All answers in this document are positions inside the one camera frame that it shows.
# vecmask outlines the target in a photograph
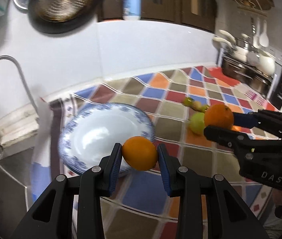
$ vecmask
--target blue label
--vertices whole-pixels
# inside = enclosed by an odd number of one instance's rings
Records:
[[[141,0],[123,0],[124,16],[141,16]]]

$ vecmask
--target pot handle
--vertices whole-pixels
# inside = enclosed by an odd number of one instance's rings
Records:
[[[233,45],[231,44],[231,42],[229,42],[228,40],[226,40],[225,38],[222,37],[213,37],[214,41],[216,42],[220,42],[220,43],[225,43],[227,44],[231,49],[233,49]]]

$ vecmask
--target green apple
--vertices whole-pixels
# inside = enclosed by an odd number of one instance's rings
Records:
[[[194,134],[202,135],[205,128],[204,113],[198,112],[193,114],[193,116],[190,119],[189,127]]]

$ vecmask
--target green fruit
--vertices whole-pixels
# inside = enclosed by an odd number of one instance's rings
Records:
[[[193,100],[190,97],[185,97],[183,100],[183,105],[186,107],[191,107],[192,106]]]
[[[202,107],[201,107],[201,110],[200,110],[200,112],[203,112],[203,113],[205,113],[206,112],[206,110],[209,108],[209,105],[207,105],[207,104],[204,104]]]
[[[205,128],[204,113],[198,112],[196,114],[193,114],[190,119],[189,127],[194,134],[202,135]]]

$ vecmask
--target orange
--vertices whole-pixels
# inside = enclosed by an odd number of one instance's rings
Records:
[[[233,126],[233,127],[232,127],[232,130],[233,130],[233,131],[241,132],[242,128],[241,128],[240,126]]]
[[[229,107],[215,104],[206,110],[204,123],[206,127],[212,125],[231,130],[234,124],[234,115]]]
[[[124,160],[138,171],[147,171],[157,162],[158,154],[153,143],[145,137],[131,137],[122,146]]]

